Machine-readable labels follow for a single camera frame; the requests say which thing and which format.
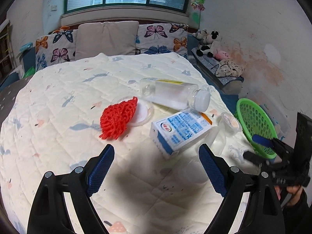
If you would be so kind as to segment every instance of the star print blanket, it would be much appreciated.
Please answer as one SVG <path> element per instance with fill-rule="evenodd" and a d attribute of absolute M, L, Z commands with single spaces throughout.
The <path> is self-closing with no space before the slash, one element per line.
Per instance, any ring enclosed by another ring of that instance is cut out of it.
<path fill-rule="evenodd" d="M 200 234 L 216 214 L 222 197 L 211 183 L 199 189 L 178 184 L 175 171 L 194 157 L 202 141 L 165 161 L 149 138 L 151 122 L 176 111 L 154 105 L 152 120 L 128 129 L 116 141 L 99 138 L 101 114 L 116 97 L 139 94 L 139 81 L 156 77 L 206 85 L 201 74 L 176 53 L 111 56 L 53 65 L 38 71 L 18 93 L 0 133 L 0 184 L 9 219 L 26 233 L 31 205 L 47 171 L 71 172 L 98 156 L 107 143 L 115 159 L 98 193 L 91 201 L 108 231 L 122 234 Z M 219 93 L 208 86 L 211 117 L 228 109 Z M 227 163 L 254 173 L 242 154 L 252 150 L 243 133 L 227 140 Z M 70 196 L 66 204 L 76 233 L 83 233 Z M 242 220 L 244 196 L 230 233 Z"/>

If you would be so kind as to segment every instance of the hand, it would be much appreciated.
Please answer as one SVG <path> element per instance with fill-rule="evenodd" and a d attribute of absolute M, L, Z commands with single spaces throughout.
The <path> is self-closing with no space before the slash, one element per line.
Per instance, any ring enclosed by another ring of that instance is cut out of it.
<path fill-rule="evenodd" d="M 274 188 L 275 188 L 275 191 L 277 193 L 277 197 L 280 200 L 281 189 L 280 189 L 279 186 L 274 186 Z M 300 200 L 303 187 L 302 186 L 294 186 L 294 187 L 287 187 L 286 189 L 287 189 L 288 193 L 293 195 L 291 200 L 287 203 L 287 206 L 294 206 L 294 205 L 296 205 L 297 202 Z"/>

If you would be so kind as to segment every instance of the basket rim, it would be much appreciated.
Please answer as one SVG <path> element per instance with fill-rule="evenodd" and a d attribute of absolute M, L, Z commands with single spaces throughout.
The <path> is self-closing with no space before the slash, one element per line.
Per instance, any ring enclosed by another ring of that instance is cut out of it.
<path fill-rule="evenodd" d="M 244 119 L 243 119 L 243 117 L 241 115 L 240 105 L 241 105 L 242 102 L 249 102 L 250 104 L 256 105 L 256 106 L 259 107 L 258 112 L 260 112 L 263 116 L 265 116 L 270 121 L 269 124 L 268 124 L 269 128 L 273 131 L 273 137 L 277 138 L 277 133 L 275 131 L 274 125 L 273 125 L 271 119 L 269 118 L 269 116 L 266 114 L 266 112 L 261 108 L 261 106 L 259 106 L 257 103 L 255 103 L 254 101 L 252 101 L 252 100 L 250 100 L 248 98 L 241 98 L 236 103 L 236 111 L 237 111 L 237 115 L 238 115 L 238 120 L 242 120 L 243 121 L 243 122 L 241 122 L 241 126 L 243 127 L 244 134 L 247 137 L 247 140 L 250 142 L 250 144 L 253 141 L 252 141 L 251 134 L 248 131 L 248 128 L 245 125 Z M 267 154 L 265 152 L 262 152 L 262 154 L 266 155 L 267 158 L 274 158 L 277 155 L 276 153 L 274 153 L 273 155 L 270 155 L 270 154 Z"/>

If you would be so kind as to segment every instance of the silver bolt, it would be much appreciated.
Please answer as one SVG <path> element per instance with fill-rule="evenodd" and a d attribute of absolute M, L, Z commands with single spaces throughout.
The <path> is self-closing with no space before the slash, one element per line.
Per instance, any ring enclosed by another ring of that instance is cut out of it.
<path fill-rule="evenodd" d="M 267 178 L 267 177 L 269 176 L 269 174 L 267 174 L 266 172 L 261 172 L 261 176 L 262 176 L 263 178 Z"/>
<path fill-rule="evenodd" d="M 45 176 L 46 178 L 49 178 L 49 177 L 52 176 L 52 172 L 46 172 L 46 173 L 44 174 L 44 176 Z"/>
<path fill-rule="evenodd" d="M 231 167 L 231 171 L 234 172 L 234 173 L 237 173 L 237 172 L 239 172 L 239 168 L 236 167 L 236 166 L 232 166 Z"/>
<path fill-rule="evenodd" d="M 82 171 L 83 171 L 83 168 L 81 166 L 75 169 L 75 173 L 81 173 Z"/>

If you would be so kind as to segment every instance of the red mesh net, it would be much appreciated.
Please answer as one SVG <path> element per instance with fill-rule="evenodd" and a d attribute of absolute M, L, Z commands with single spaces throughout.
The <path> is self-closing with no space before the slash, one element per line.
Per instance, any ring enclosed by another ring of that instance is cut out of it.
<path fill-rule="evenodd" d="M 131 100 L 105 108 L 100 119 L 102 134 L 99 137 L 117 140 L 127 129 L 126 125 L 133 118 L 137 105 L 138 98 L 133 97 Z"/>

